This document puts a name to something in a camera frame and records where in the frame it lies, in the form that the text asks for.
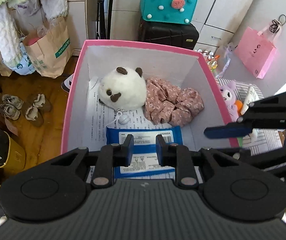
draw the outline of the black suitcase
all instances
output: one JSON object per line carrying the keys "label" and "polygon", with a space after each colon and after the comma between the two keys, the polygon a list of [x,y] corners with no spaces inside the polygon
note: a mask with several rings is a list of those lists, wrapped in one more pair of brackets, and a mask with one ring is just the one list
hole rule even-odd
{"label": "black suitcase", "polygon": [[141,18],[139,41],[194,49],[199,32],[192,25],[148,22]]}

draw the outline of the sneaker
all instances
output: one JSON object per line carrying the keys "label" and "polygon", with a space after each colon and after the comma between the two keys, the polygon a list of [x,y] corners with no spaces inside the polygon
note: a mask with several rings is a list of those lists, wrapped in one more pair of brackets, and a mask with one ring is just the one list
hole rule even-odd
{"label": "sneaker", "polygon": [[19,97],[8,94],[2,96],[2,101],[5,104],[10,104],[12,106],[15,106],[17,109],[21,109],[24,103],[24,101],[21,100]]}
{"label": "sneaker", "polygon": [[31,102],[33,107],[38,108],[43,112],[49,112],[52,109],[50,101],[45,97],[44,94],[30,95],[27,99],[28,102]]}
{"label": "sneaker", "polygon": [[12,120],[17,120],[20,117],[21,112],[16,109],[16,107],[10,104],[1,104],[0,113],[5,117],[8,117]]}
{"label": "sneaker", "polygon": [[36,107],[30,106],[25,110],[25,118],[34,126],[40,127],[44,120]]}

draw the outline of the pink floral fabric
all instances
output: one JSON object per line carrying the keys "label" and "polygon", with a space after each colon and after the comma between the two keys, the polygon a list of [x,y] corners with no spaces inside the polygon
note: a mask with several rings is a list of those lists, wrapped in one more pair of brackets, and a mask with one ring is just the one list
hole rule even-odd
{"label": "pink floral fabric", "polygon": [[200,94],[193,88],[180,89],[167,80],[149,78],[145,117],[154,124],[169,123],[183,127],[203,110]]}

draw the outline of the purple plush toy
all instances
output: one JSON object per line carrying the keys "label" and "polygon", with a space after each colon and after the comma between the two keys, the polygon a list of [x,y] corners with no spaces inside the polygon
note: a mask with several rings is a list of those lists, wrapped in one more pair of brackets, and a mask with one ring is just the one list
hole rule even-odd
{"label": "purple plush toy", "polygon": [[237,99],[234,93],[236,88],[234,80],[231,80],[225,86],[219,87],[233,122],[236,122],[239,118],[238,107],[234,104]]}

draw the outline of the blue package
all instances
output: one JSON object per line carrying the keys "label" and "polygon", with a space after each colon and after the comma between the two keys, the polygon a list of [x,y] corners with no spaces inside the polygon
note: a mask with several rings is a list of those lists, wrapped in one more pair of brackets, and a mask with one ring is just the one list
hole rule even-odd
{"label": "blue package", "polygon": [[160,130],[112,129],[107,127],[107,144],[122,144],[128,134],[134,136],[132,163],[129,167],[116,167],[114,178],[149,176],[174,171],[172,167],[161,167],[158,164],[155,137],[161,134],[166,143],[183,144],[179,126]]}

